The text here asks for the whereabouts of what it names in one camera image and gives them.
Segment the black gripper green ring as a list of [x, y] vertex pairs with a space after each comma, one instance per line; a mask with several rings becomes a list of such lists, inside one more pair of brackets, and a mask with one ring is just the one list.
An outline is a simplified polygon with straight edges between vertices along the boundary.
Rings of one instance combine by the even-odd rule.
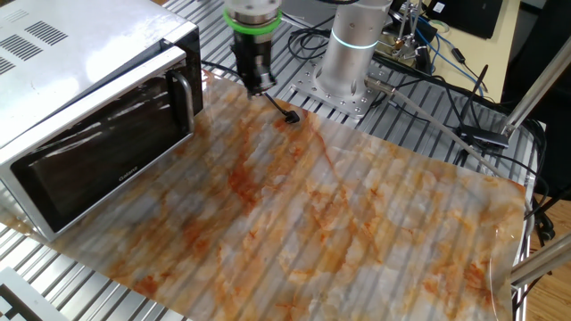
[[280, 8], [225, 8], [223, 17], [234, 31], [231, 47], [236, 67], [249, 96], [277, 84], [271, 72], [272, 35], [282, 20]]

